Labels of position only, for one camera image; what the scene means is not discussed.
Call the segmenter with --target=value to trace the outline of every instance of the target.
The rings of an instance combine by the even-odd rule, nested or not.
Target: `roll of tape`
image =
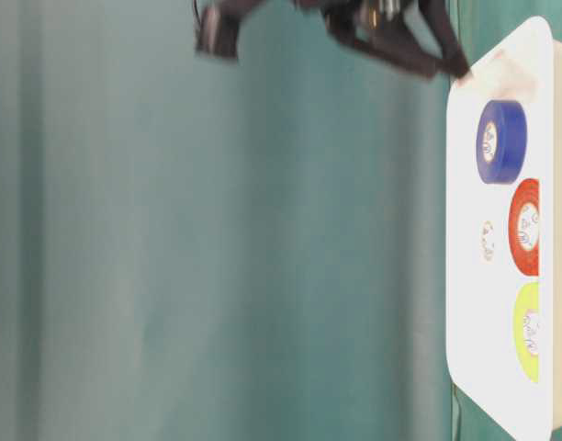
[[[489,101],[477,135],[477,166],[486,184],[510,184],[522,170],[527,127],[517,101]]]
[[[539,317],[538,283],[529,283],[518,293],[513,309],[513,340],[520,365],[534,383],[538,382]]]
[[[513,261],[526,276],[538,276],[538,181],[523,180],[513,194],[508,236]]]

